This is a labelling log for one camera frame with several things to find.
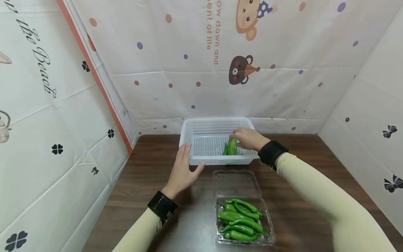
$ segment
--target orange trim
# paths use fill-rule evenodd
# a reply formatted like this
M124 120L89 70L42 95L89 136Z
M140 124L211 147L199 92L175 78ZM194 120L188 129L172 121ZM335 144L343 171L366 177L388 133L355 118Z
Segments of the orange trim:
M73 34L73 36L74 36L74 38L75 38L75 40L76 40L76 42L78 44L78 47L81 50L81 53L83 54L85 60L87 61L89 69L91 70L92 77L94 78L94 80L97 83L99 89L101 90L102 95L105 98L106 104L109 107L109 110L110 110L110 113L112 114L113 120L115 121L116 126L118 127L118 130L120 132L120 135L122 136L123 142L126 145L127 152L129 154L131 154L133 149L131 148L130 140L127 138L125 130L123 129L122 124L120 123L118 117L116 116L115 110L113 109L113 106L110 103L110 100L108 98L108 95L106 94L104 86L102 85L101 80L99 79L99 76L96 73L95 67L91 62L91 58L89 57L87 51L85 50L85 46L84 46L84 44L83 44L83 42L82 42L82 40L80 38L80 35L79 35L75 25L74 25L73 20L71 19L69 11L67 10L67 7L64 4L63 0L56 0L56 2L58 4L60 10L62 11L62 14L63 14L64 18L66 19L67 24L70 27L70 30L71 30L71 32L72 32L72 34Z

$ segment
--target purple dot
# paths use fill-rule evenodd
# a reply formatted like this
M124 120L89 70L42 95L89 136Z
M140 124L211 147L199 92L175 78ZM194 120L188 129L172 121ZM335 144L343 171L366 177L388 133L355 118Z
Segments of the purple dot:
M337 8L338 12L342 12L344 10L344 8L346 8L346 3L343 2L339 5L339 7Z

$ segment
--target brown tabletop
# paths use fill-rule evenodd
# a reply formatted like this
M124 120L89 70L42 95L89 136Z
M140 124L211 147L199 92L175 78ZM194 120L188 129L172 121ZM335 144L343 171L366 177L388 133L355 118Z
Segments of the brown tabletop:
M396 250L403 251L403 237L318 136L269 137L282 143L290 149L290 153L311 164L347 191L374 216ZM140 138L83 249L84 252L107 252L116 246L144 212L155 192L167 183L178 143L179 136L176 135L148 135ZM274 247L230 246L216 242L213 171L217 169L248 169L255 173L277 237ZM333 251L328 224L283 178L259 160L247 166L206 166L195 184L183 192L176 202L180 206L179 211L164 225L149 251Z

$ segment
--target teapot drawing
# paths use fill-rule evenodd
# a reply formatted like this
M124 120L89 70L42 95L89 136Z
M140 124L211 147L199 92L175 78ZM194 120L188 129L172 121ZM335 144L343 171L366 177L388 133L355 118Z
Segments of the teapot drawing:
M11 119L10 119L10 116L6 112L0 110L0 113L5 114L8 119L8 122L6 124L0 117L0 144L1 144L1 143L7 142L10 137L10 134L8 133L8 131L11 130L11 128L9 128Z

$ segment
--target wrist strap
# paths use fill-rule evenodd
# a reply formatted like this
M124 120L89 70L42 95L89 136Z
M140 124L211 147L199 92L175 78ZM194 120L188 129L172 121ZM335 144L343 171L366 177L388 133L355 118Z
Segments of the wrist strap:
M284 152L288 152L288 149L279 144L277 141L270 141L263 146L263 148L258 152L258 155L263 163L277 171L277 167L274 166L274 162Z
M160 218L162 224L178 209L178 205L161 191L154 195L147 206Z

